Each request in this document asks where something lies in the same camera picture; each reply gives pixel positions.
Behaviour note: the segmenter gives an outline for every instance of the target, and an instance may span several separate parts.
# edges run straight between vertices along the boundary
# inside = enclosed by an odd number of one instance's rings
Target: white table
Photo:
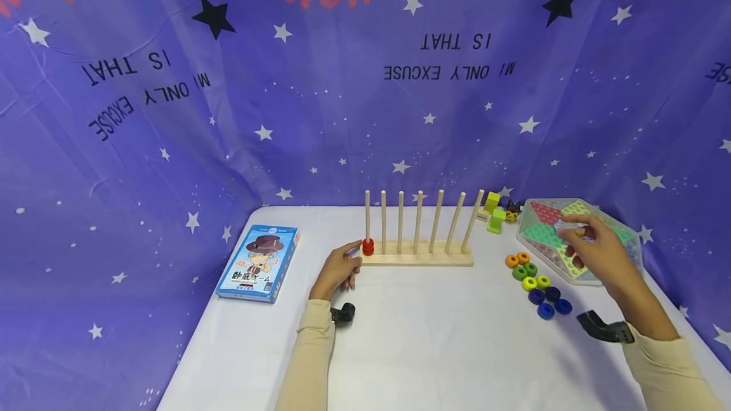
[[[442,209],[438,238],[446,238],[453,212]],[[457,245],[470,212],[462,212]],[[423,210],[422,238],[433,213]],[[379,209],[371,214],[377,234]],[[395,238],[396,208],[388,215]],[[405,209],[404,238],[412,236],[414,218],[415,209]],[[279,299],[270,305],[211,296],[160,411],[273,409],[309,288],[332,248],[364,236],[364,208],[268,207],[251,215],[244,232],[253,224],[301,228]],[[507,254],[524,249],[516,229],[505,224],[497,236],[477,222],[472,268],[363,267],[356,290],[335,302],[352,302],[356,314],[336,334],[329,411],[644,410],[621,347],[590,338],[574,318],[593,309],[614,322],[622,318],[617,306],[603,288],[569,286],[537,260],[574,305],[569,316],[540,319],[504,265]],[[647,281],[731,409],[731,374]]]

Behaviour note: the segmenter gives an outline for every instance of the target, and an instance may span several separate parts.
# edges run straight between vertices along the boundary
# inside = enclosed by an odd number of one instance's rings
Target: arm
[[[649,411],[723,411],[723,405],[699,371],[688,342],[678,335],[657,297],[632,265],[616,234],[595,216],[566,216],[586,228],[562,230],[576,254],[602,281],[619,305],[635,342],[624,344],[624,357],[640,384]],[[594,238],[587,242],[583,237]]]
[[[362,259],[351,258],[347,252],[356,247],[360,241],[334,249],[312,286],[275,411],[327,410],[327,370],[335,343],[330,303],[338,287],[355,288]]]

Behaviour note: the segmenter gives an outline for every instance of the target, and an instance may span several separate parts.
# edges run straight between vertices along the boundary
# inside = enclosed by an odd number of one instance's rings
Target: hexagonal game board
[[[566,256],[567,244],[558,238],[554,227],[564,214],[596,214],[621,239],[635,267],[640,273],[644,272],[640,238],[625,224],[581,199],[526,200],[520,215],[518,241],[564,280],[574,285],[602,285],[586,267],[576,267],[574,259]]]

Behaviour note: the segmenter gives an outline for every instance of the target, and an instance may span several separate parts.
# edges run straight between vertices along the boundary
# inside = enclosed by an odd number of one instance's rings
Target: orange ring
[[[520,264],[517,257],[515,257],[513,254],[510,254],[510,256],[507,256],[505,258],[505,265],[507,268],[515,268]]]
[[[530,262],[530,256],[528,255],[528,252],[520,251],[518,253],[518,262],[520,265],[525,265],[526,263]]]

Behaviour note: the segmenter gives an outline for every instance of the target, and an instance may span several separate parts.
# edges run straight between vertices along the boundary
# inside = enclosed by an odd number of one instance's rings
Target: purple backdrop
[[[366,188],[598,204],[731,367],[728,4],[0,0],[0,407],[154,408],[248,215]]]

